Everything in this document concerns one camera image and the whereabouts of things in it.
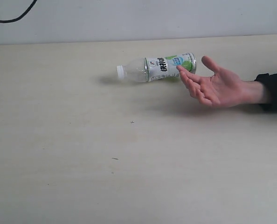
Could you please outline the person's open hand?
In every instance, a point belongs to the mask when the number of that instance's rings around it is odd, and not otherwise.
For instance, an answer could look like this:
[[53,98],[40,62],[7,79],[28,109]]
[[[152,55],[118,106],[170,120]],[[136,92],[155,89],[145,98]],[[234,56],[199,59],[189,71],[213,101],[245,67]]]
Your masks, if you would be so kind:
[[271,95],[258,81],[243,81],[234,72],[219,66],[210,57],[203,56],[203,65],[214,74],[202,77],[178,65],[177,70],[191,97],[199,103],[215,108],[229,108],[245,104],[267,104]]

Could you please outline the black sleeved forearm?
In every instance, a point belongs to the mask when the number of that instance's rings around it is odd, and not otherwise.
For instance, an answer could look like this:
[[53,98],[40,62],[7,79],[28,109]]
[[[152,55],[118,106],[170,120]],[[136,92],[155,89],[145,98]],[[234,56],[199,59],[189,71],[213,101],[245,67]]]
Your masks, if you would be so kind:
[[270,75],[269,73],[260,74],[255,81],[263,84],[270,93],[270,102],[259,104],[266,112],[277,112],[277,73]]

